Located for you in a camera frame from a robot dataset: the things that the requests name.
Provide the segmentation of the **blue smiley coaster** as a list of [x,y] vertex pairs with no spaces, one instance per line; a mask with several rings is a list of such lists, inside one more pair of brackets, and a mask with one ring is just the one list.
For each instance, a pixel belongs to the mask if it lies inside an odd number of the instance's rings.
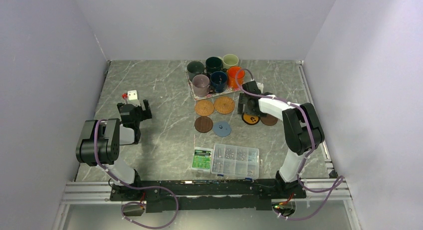
[[212,130],[219,137],[226,137],[232,131],[229,123],[226,122],[226,121],[219,121],[219,122],[214,123]]

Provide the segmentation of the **dark wood coaster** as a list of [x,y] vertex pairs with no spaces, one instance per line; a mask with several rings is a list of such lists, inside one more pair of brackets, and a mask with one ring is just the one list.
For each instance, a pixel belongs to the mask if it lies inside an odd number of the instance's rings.
[[200,133],[207,133],[213,128],[213,121],[207,116],[200,116],[195,120],[194,128]]
[[266,114],[266,116],[261,116],[260,120],[266,126],[273,126],[278,122],[278,118],[270,114]]

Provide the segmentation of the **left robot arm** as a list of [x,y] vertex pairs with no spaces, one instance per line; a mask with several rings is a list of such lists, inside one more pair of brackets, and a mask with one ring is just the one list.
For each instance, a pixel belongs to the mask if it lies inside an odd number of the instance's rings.
[[137,145],[141,138],[140,123],[152,118],[147,99],[143,106],[118,103],[120,118],[87,120],[77,146],[78,162],[104,171],[117,186],[124,186],[124,194],[131,200],[142,196],[143,185],[137,171],[119,157],[123,145]]

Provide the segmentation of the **black orange round coaster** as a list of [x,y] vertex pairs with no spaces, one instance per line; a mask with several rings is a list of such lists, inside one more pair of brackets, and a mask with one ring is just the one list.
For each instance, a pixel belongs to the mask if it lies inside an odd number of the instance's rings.
[[247,125],[256,125],[260,122],[259,116],[249,115],[249,114],[246,114],[246,113],[243,113],[241,115],[241,119]]

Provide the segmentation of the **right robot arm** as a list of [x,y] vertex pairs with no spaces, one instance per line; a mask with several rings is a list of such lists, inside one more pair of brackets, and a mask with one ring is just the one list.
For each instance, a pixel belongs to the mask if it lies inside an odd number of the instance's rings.
[[288,197],[294,191],[295,185],[300,185],[300,173],[309,155],[324,141],[324,133],[311,103],[297,104],[278,98],[273,94],[255,94],[250,90],[258,90],[256,81],[250,81],[240,90],[254,101],[259,114],[270,114],[282,120],[285,142],[289,148],[284,163],[276,173],[275,192],[282,198]]

